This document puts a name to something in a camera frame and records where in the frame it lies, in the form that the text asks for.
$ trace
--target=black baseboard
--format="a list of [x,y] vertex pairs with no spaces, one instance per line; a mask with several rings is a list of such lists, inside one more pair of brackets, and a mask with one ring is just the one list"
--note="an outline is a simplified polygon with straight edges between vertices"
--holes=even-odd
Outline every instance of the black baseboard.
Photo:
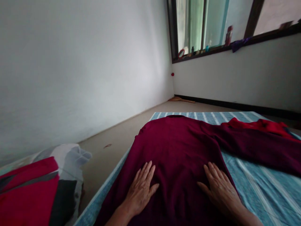
[[215,105],[220,107],[232,108],[241,111],[255,111],[262,115],[269,115],[269,116],[275,116],[275,117],[280,117],[280,118],[285,118],[290,120],[301,121],[301,113],[297,113],[289,110],[259,107],[253,105],[238,104],[238,103],[231,103],[231,102],[220,101],[220,100],[210,100],[210,99],[189,97],[189,96],[182,96],[182,95],[175,95],[175,96],[181,97],[182,99],[185,100],[193,100],[195,102],[199,102],[203,104],[210,104],[210,105]]

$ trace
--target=mattress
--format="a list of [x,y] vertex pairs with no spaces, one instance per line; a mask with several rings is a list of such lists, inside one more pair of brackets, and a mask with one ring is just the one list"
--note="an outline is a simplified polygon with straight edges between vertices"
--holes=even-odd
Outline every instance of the mattress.
[[[168,115],[184,115],[212,125],[229,122],[234,117],[242,122],[267,120],[255,112],[155,112],[150,120]],[[76,226],[94,224],[101,205],[117,178],[129,151],[130,148],[77,219]],[[223,149],[222,155],[243,204],[257,215],[264,225],[300,224],[301,178],[242,160],[228,154]]]

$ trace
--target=windowpane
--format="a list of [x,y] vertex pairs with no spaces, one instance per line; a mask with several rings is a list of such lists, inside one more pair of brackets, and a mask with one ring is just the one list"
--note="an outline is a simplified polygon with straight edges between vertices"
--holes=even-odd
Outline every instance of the windowpane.
[[178,49],[201,49],[204,0],[177,0]]
[[301,19],[301,0],[265,0],[254,35],[279,29],[289,21],[296,24]]
[[252,3],[253,0],[207,0],[204,48],[224,45],[229,26],[233,26],[231,42],[243,39]]

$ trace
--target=finger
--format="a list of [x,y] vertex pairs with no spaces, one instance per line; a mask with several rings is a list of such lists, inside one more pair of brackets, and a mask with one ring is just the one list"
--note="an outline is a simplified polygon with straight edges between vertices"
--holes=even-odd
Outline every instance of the finger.
[[210,170],[208,169],[208,166],[204,165],[204,170],[205,170],[207,179],[209,180],[209,183],[210,183],[210,181],[213,180],[213,176],[212,176]]
[[217,167],[217,165],[215,163],[213,163],[213,167],[215,168],[217,175],[219,176],[220,179],[224,179],[224,176],[222,175],[222,172],[219,170],[219,168]]
[[218,176],[218,174],[217,174],[217,172],[216,172],[216,170],[215,170],[213,164],[212,164],[211,162],[209,162],[209,163],[208,163],[208,166],[209,166],[209,170],[210,170],[212,176],[213,176],[214,178],[219,178],[219,176]]
[[144,172],[143,172],[143,174],[142,174],[142,176],[141,176],[141,180],[145,180],[145,179],[146,179],[148,173],[150,172],[151,164],[152,164],[152,161],[150,161],[150,162],[147,164],[147,166],[145,167],[145,170],[144,170]]
[[203,184],[203,183],[201,183],[201,182],[197,182],[197,185],[201,188],[201,190],[202,190],[206,195],[211,196],[211,191],[209,190],[209,188],[208,188],[205,184]]
[[149,192],[150,197],[152,197],[152,195],[157,191],[159,186],[160,186],[159,184],[155,184],[150,188],[150,192]]
[[142,170],[141,170],[141,173],[140,173],[140,175],[139,175],[138,179],[140,179],[140,178],[142,177],[142,175],[143,175],[143,172],[144,172],[144,170],[145,170],[146,166],[147,166],[147,162],[144,164],[144,166],[143,166],[143,168],[142,168]]
[[229,178],[227,177],[227,175],[226,175],[223,171],[222,171],[222,175],[223,175],[224,179],[225,179],[227,182],[231,183],[230,180],[229,180]]
[[153,165],[152,168],[150,169],[150,172],[148,173],[148,175],[146,177],[146,182],[148,183],[148,185],[150,184],[151,180],[153,179],[155,169],[156,169],[156,166]]
[[136,181],[136,180],[138,179],[140,172],[141,172],[141,169],[139,169],[138,172],[136,173],[136,176],[135,176],[135,178],[134,178],[134,181]]

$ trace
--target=sweater sleeve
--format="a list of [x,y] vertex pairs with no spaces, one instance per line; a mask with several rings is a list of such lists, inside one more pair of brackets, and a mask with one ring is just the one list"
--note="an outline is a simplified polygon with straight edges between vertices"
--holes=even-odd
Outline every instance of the sweater sleeve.
[[254,129],[207,124],[205,132],[229,153],[301,177],[301,142]]

